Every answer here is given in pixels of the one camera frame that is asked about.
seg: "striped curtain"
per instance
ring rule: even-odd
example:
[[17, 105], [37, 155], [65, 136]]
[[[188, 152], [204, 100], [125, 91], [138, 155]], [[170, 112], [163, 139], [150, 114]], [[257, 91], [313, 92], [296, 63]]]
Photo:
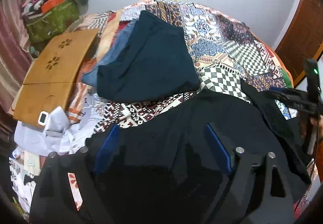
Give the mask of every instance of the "striped curtain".
[[8, 114], [22, 85], [31, 58], [29, 37], [21, 17], [25, 0], [0, 1], [0, 139], [13, 132], [15, 122]]

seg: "checkered fabric patch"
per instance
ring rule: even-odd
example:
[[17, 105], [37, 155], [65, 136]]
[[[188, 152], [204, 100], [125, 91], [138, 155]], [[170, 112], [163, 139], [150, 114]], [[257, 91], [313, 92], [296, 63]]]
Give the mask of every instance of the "checkered fabric patch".
[[232, 95], [251, 103], [248, 97], [241, 91], [240, 77], [218, 67], [203, 68], [199, 75], [200, 89], [208, 88], [212, 91]]
[[270, 72], [266, 67], [257, 48], [252, 43], [242, 45], [228, 44], [226, 47], [228, 55], [235, 59], [250, 76], [256, 76]]

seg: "wooden door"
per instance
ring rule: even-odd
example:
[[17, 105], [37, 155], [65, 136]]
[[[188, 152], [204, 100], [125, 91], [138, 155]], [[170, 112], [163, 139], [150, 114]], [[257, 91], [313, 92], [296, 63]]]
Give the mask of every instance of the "wooden door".
[[322, 42], [323, 1], [300, 0], [285, 36], [275, 50], [290, 71], [294, 86], [305, 77], [304, 59], [319, 59], [323, 50]]

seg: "metal bolt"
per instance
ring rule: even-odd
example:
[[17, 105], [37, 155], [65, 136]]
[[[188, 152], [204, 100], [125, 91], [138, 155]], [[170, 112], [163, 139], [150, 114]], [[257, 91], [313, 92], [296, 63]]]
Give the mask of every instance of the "metal bolt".
[[242, 154], [242, 153], [244, 152], [244, 149], [243, 149], [242, 147], [238, 146], [238, 147], [235, 149], [235, 151], [236, 151], [237, 153], [239, 153], [239, 154]]
[[55, 151], [52, 151], [48, 154], [49, 158], [54, 158], [56, 155], [58, 155]]
[[276, 155], [275, 155], [275, 153], [274, 153], [274, 152], [269, 152], [269, 153], [268, 153], [268, 156], [269, 156], [270, 158], [275, 158], [275, 157], [276, 157]]
[[88, 151], [88, 148], [86, 146], [82, 146], [79, 150], [81, 153], [86, 153]]

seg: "jeans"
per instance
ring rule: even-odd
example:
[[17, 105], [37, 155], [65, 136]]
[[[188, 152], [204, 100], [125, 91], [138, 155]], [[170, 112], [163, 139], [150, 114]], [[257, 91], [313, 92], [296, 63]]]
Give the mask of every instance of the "jeans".
[[94, 66], [94, 68], [88, 73], [84, 73], [82, 76], [82, 82], [92, 87], [97, 87], [97, 76], [100, 65], [107, 65], [113, 62], [120, 54], [129, 40], [129, 37], [135, 27], [138, 20], [134, 19], [127, 24], [127, 26], [117, 34], [116, 41], [110, 48], [110, 50], [103, 56], [103, 58]]

